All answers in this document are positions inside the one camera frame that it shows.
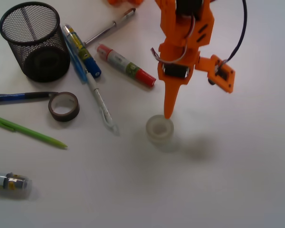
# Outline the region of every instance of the pen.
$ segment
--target pen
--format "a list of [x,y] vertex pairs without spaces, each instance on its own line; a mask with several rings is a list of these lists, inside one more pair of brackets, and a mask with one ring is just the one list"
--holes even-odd
[[28,129],[26,127],[23,127],[23,126],[20,126],[16,123],[12,123],[8,120],[5,120],[5,119],[2,119],[0,118],[0,127],[6,129],[6,130],[9,130],[11,132],[20,132],[20,133],[23,133],[23,134],[26,134],[28,136],[31,136],[33,138],[36,138],[36,139],[39,139],[41,141],[44,141],[45,143],[49,143],[51,145],[54,145],[54,146],[57,146],[57,147],[60,147],[60,148],[66,148],[67,145],[65,145],[64,143],[56,140],[56,139],[53,139],[51,137],[48,137],[44,134],[40,134],[38,132],[35,132],[31,129]]
[[96,64],[95,60],[92,58],[89,51],[85,48],[84,44],[80,40],[79,36],[74,32],[72,27],[68,24],[64,24],[62,27],[62,32],[71,44],[73,50],[83,61],[88,72],[90,72],[94,78],[98,78],[101,75],[101,70],[99,66]]
[[58,94],[57,92],[35,92],[23,94],[0,94],[0,101],[17,101],[36,98],[50,98]]
[[84,42],[85,46],[88,46],[93,41],[95,41],[97,38],[99,38],[100,36],[104,35],[108,31],[110,31],[111,29],[118,27],[121,23],[123,23],[124,21],[128,20],[131,16],[133,16],[135,14],[135,11],[136,11],[136,8],[132,8],[132,9],[129,9],[128,11],[126,11],[121,18],[112,21],[112,24],[107,26],[104,30],[102,30],[97,35],[95,35],[95,36],[89,38],[88,40],[86,40]]
[[73,64],[73,66],[74,66],[74,69],[75,69],[77,75],[79,76],[81,82],[83,84],[85,84],[85,83],[87,83],[87,78],[86,78],[85,71],[82,68],[81,62],[80,62],[79,58],[77,57],[77,55],[74,53],[74,51],[72,49],[72,46],[69,43],[69,41],[67,40],[66,36],[65,35],[63,35],[63,36],[65,38],[66,46],[67,46],[67,49],[68,49],[68,51],[70,53],[71,62]]
[[88,73],[87,70],[85,70],[85,72],[86,72],[86,77],[88,80],[88,85],[89,85],[92,93],[94,94],[94,97],[95,97],[95,99],[99,105],[99,109],[100,109],[101,117],[103,118],[103,122],[105,123],[105,125],[110,130],[113,130],[113,132],[115,134],[118,134],[118,127],[113,122],[112,117],[111,117],[107,107],[105,106],[105,103],[104,103],[102,97],[100,96],[99,88],[97,86],[95,79],[92,77],[92,75],[90,73]]

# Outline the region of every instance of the white table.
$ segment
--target white table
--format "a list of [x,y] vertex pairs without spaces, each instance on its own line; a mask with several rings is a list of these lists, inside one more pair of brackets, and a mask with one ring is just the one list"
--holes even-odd
[[[0,18],[20,0],[0,0]],[[106,0],[45,0],[82,40],[131,7]],[[0,171],[30,177],[28,199],[0,195],[0,227],[23,228],[285,228],[285,0],[248,0],[248,27],[230,62],[234,93],[196,71],[180,90],[167,151],[145,137],[145,124],[163,113],[164,83],[143,90],[100,60],[101,93],[121,136],[101,121],[87,86],[71,66],[56,82],[39,84],[22,73],[0,35],[0,94],[68,91],[78,117],[58,123],[48,101],[0,105],[0,117],[54,136],[60,150],[0,128]],[[240,0],[211,4],[216,23],[202,55],[226,58],[238,42]],[[145,0],[128,24],[101,42],[157,77],[157,49],[165,36],[160,10]]]

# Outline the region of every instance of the brown tape roll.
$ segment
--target brown tape roll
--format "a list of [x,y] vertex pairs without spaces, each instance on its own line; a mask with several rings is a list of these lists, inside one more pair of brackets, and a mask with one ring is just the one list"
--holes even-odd
[[[62,110],[55,112],[54,109],[59,106],[62,107]],[[80,110],[77,97],[69,92],[62,92],[56,96],[53,96],[48,103],[48,109],[53,118],[60,122],[73,120],[78,115]]]

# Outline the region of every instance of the wire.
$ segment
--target wire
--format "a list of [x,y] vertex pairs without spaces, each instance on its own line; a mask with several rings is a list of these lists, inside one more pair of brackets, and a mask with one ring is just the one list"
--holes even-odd
[[181,55],[181,57],[179,57],[178,59],[176,60],[173,60],[173,61],[165,61],[163,59],[160,58],[160,56],[156,53],[156,51],[154,50],[154,48],[151,48],[151,52],[154,56],[154,58],[161,62],[161,63],[165,63],[165,64],[173,64],[173,63],[176,63],[180,60],[182,60],[182,58],[184,58],[184,56],[186,55],[187,53],[187,49],[188,49],[188,39],[192,36],[193,34],[193,31],[194,31],[194,28],[195,28],[195,22],[196,22],[196,19],[194,17],[194,15],[191,16],[191,25],[190,25],[190,29],[189,29],[189,32],[188,34],[185,36],[185,39],[186,39],[186,44],[185,44],[185,48],[184,48],[184,51]]
[[244,39],[244,36],[245,36],[245,32],[246,32],[246,27],[247,27],[247,3],[246,3],[246,0],[243,0],[243,7],[244,7],[244,24],[243,24],[241,37],[240,37],[240,39],[238,41],[238,44],[237,44],[236,48],[231,53],[230,57],[223,61],[223,63],[220,65],[220,68],[233,58],[233,56],[237,53],[237,51],[239,50],[239,47],[241,46],[241,44],[243,42],[243,39]]

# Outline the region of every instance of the green pencil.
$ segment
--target green pencil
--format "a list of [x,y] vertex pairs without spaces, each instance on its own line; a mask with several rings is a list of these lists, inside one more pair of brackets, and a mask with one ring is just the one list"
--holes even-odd
[[67,148],[67,145],[65,145],[64,143],[62,143],[56,139],[48,137],[44,134],[40,134],[40,133],[35,132],[31,129],[28,129],[28,128],[20,126],[18,124],[12,123],[12,122],[5,120],[5,119],[2,119],[2,118],[0,118],[0,127],[7,129],[11,132],[20,132],[20,133],[26,134],[26,135],[31,136],[33,138],[44,141],[45,143],[49,143],[51,145],[54,145],[54,146],[57,146],[60,148],[64,148],[64,149]]

